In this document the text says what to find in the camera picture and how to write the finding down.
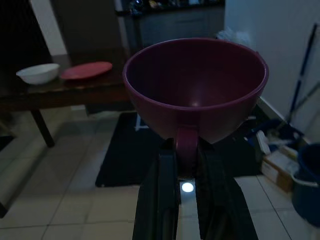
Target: cup rim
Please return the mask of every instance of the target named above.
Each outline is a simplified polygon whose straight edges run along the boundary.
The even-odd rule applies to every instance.
[[[263,68],[264,68],[264,76],[263,79],[261,81],[261,83],[252,91],[250,91],[248,94],[239,97],[235,100],[232,101],[228,101],[228,102],[224,102],[224,103],[220,103],[220,104],[215,104],[215,105],[210,105],[210,106],[178,106],[178,105],[172,105],[172,104],[167,104],[164,102],[160,102],[160,101],[156,101],[153,100],[143,94],[141,94],[139,91],[137,91],[128,81],[127,78],[127,71],[128,71],[128,66],[131,64],[131,62],[140,54],[143,54],[145,51],[154,48],[154,47],[158,47],[160,45],[165,45],[171,42],[186,42],[186,41],[194,41],[194,40],[198,40],[198,41],[208,41],[208,42],[220,42],[223,44],[229,44],[229,45],[233,45],[239,48],[242,48],[246,51],[251,52],[253,55],[255,55],[259,61],[262,63]],[[130,59],[125,63],[123,71],[122,71],[122,77],[123,77],[123,82],[125,84],[125,86],[130,89],[130,91],[132,91],[135,95],[137,95],[138,97],[144,99],[147,102],[151,102],[155,105],[161,106],[161,107],[166,107],[172,110],[181,110],[181,111],[203,111],[203,110],[211,110],[211,109],[218,109],[218,108],[225,108],[225,107],[229,107],[229,106],[233,106],[236,105],[238,103],[241,103],[247,99],[250,99],[252,96],[256,95],[261,89],[263,89],[263,87],[267,84],[268,81],[268,77],[269,77],[269,67],[266,63],[266,61],[261,57],[261,55],[257,52],[252,50],[249,47],[246,47],[244,45],[238,44],[238,43],[234,43],[228,40],[221,40],[221,39],[212,39],[212,38],[207,38],[207,37],[191,37],[191,38],[179,38],[179,39],[173,39],[173,40],[168,40],[168,41],[163,41],[163,42],[159,42],[157,44],[148,46],[140,51],[138,51],[136,54],[134,54],[132,57],[130,57]]]

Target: white tile floor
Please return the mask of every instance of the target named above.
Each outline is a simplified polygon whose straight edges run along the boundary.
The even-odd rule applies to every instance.
[[[42,113],[54,148],[46,147],[29,113],[18,113],[13,128],[18,138],[0,152],[0,201],[12,194],[16,178],[38,163],[0,219],[0,240],[132,239],[139,187],[95,188],[118,115],[88,118],[69,107]],[[236,180],[260,240],[320,240],[290,196],[263,176]],[[181,201],[177,240],[199,240],[195,193],[181,192]]]

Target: cabinet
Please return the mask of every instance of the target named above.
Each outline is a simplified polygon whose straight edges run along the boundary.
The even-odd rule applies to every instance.
[[[213,7],[143,16],[139,20],[144,47],[172,39],[213,38],[224,29],[225,8]]]

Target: floor mat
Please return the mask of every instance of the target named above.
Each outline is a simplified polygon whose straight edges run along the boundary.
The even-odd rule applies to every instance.
[[[232,177],[259,175],[255,149],[244,136],[267,118],[259,107],[252,111],[256,120],[242,124],[237,131],[215,143],[214,149]],[[151,129],[135,130],[137,114],[120,115],[108,151],[96,179],[97,187],[141,184],[163,143]]]
[[[97,187],[141,184],[164,141],[151,129],[136,131],[137,113],[123,113],[95,181]]]

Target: mop handle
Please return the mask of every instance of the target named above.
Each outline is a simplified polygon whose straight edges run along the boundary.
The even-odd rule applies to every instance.
[[[310,35],[310,38],[309,38],[308,46],[307,46],[307,49],[305,51],[305,55],[304,55],[304,58],[303,58],[303,63],[302,63],[302,67],[301,67],[301,70],[300,70],[299,79],[298,79],[298,82],[296,84],[296,88],[295,88],[295,92],[294,92],[294,96],[293,96],[293,101],[292,101],[291,108],[290,108],[290,115],[292,115],[292,112],[294,111],[295,106],[296,106],[298,94],[299,94],[301,83],[302,83],[302,78],[305,75],[305,70],[306,70],[306,66],[307,66],[308,60],[309,60],[311,47],[312,47],[313,42],[315,40],[317,27],[318,27],[318,24],[315,23],[313,25],[313,29],[312,29],[312,32],[311,32],[311,35]]]
[[[311,98],[313,94],[320,88],[320,81],[310,90],[310,92],[301,100],[298,102],[296,107],[290,112],[290,114],[285,118],[285,120],[279,124],[279,126],[276,127],[276,130],[279,131],[284,125],[290,122],[293,115],[301,108],[302,105],[306,103],[306,101]]]

